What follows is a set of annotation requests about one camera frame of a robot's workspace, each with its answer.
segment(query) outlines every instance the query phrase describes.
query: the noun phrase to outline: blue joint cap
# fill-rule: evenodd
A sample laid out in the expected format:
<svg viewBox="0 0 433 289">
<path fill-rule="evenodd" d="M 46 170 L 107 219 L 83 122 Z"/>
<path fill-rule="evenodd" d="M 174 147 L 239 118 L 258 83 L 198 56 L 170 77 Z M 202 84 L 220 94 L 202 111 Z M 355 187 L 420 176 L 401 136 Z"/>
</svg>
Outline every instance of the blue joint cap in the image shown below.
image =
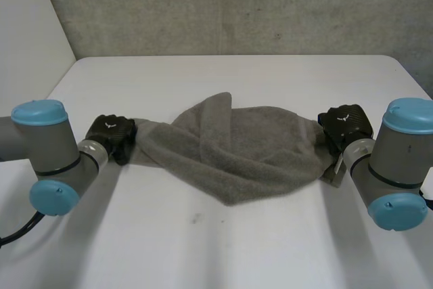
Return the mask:
<svg viewBox="0 0 433 289">
<path fill-rule="evenodd" d="M 12 110 L 11 119 L 19 125 L 56 125 L 68 120 L 68 114 L 61 102 L 42 99 L 18 105 Z"/>
<path fill-rule="evenodd" d="M 392 101 L 382 119 L 390 129 L 410 135 L 433 134 L 433 101 L 400 98 Z"/>
<path fill-rule="evenodd" d="M 69 213 L 80 196 L 68 184 L 53 179 L 36 182 L 30 190 L 30 202 L 40 213 L 63 216 Z"/>
<path fill-rule="evenodd" d="M 381 196 L 368 206 L 368 214 L 376 225 L 396 231 L 418 226 L 426 218 L 427 211 L 426 201 L 409 192 Z"/>
</svg>

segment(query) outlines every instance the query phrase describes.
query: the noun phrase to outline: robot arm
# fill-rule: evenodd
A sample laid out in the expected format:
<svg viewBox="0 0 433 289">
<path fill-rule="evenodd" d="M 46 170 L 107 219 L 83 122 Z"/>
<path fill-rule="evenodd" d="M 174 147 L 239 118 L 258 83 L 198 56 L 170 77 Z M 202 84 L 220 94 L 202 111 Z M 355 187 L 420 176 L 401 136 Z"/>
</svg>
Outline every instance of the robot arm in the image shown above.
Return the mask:
<svg viewBox="0 0 433 289">
<path fill-rule="evenodd" d="M 422 223 L 428 209 L 419 192 L 433 166 L 433 101 L 391 102 L 376 141 L 358 105 L 331 108 L 319 123 L 379 227 L 402 231 Z"/>
<path fill-rule="evenodd" d="M 0 118 L 0 161 L 29 159 L 38 178 L 31 204 L 44 215 L 65 215 L 111 156 L 129 161 L 136 132 L 134 120 L 99 116 L 77 145 L 61 102 L 28 102 Z"/>
</svg>

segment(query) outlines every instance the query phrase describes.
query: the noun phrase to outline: fabric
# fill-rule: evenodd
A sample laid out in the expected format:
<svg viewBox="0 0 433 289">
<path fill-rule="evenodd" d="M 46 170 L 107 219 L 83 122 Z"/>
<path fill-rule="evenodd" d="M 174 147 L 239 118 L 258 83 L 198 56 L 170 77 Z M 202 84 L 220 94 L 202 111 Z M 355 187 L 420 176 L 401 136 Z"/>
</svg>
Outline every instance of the fabric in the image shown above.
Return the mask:
<svg viewBox="0 0 433 289">
<path fill-rule="evenodd" d="M 230 93 L 205 99 L 171 125 L 135 122 L 132 164 L 161 166 L 227 205 L 288 194 L 335 163 L 316 121 L 282 108 L 232 109 Z"/>
</svg>

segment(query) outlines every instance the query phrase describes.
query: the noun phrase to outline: gray wall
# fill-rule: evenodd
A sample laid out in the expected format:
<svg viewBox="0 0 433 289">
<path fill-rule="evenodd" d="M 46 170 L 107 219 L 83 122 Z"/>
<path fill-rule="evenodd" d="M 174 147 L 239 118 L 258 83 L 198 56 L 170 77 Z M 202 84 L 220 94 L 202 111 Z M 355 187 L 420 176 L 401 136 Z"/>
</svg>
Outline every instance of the gray wall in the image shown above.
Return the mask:
<svg viewBox="0 0 433 289">
<path fill-rule="evenodd" d="M 52 0 L 77 57 L 385 54 L 433 95 L 432 0 Z"/>
</svg>

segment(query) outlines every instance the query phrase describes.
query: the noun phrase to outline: white table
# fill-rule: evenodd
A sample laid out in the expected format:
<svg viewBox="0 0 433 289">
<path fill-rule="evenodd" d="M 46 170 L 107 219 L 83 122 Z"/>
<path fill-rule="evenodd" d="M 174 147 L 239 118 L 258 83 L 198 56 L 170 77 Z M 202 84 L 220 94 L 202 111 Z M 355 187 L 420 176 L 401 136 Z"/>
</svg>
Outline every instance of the white table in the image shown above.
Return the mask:
<svg viewBox="0 0 433 289">
<path fill-rule="evenodd" d="M 428 96 L 380 56 L 87 58 L 50 98 L 77 140 L 98 114 L 171 122 L 209 95 L 316 119 L 360 104 L 375 132 L 388 103 Z M 33 213 L 27 161 L 0 164 L 0 236 Z M 431 177 L 424 186 L 433 194 Z M 45 217 L 0 250 L 4 289 L 431 288 L 433 213 L 396 233 L 375 226 L 350 177 L 226 207 L 162 169 L 109 165 L 66 217 Z"/>
</svg>

